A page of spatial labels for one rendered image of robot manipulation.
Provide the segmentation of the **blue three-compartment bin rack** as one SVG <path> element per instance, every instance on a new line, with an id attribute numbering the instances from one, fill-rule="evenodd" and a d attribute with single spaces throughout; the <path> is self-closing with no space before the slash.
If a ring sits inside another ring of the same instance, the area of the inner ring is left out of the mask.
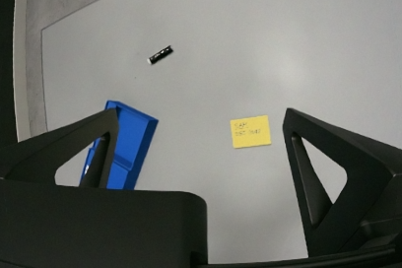
<path id="1" fill-rule="evenodd" d="M 108 100 L 104 109 L 109 107 L 116 109 L 120 130 L 107 188 L 134 190 L 159 120 L 120 101 Z M 89 148 L 80 182 L 99 139 Z"/>

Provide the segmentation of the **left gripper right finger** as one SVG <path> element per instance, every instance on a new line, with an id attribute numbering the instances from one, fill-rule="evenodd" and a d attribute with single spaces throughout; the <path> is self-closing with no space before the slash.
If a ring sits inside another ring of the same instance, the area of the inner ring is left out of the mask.
<path id="1" fill-rule="evenodd" d="M 365 222 L 402 216 L 402 149 L 292 107 L 286 109 L 282 129 L 308 257 L 334 254 Z M 302 138 L 346 172 L 334 204 Z"/>

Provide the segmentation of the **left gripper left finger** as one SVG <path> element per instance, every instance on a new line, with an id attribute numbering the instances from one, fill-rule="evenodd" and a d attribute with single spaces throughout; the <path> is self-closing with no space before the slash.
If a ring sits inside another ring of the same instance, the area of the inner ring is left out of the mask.
<path id="1" fill-rule="evenodd" d="M 56 171 L 100 138 L 80 187 L 107 188 L 119 133 L 114 107 L 0 149 L 0 176 L 56 184 Z M 57 185 L 57 184 L 56 184 Z"/>

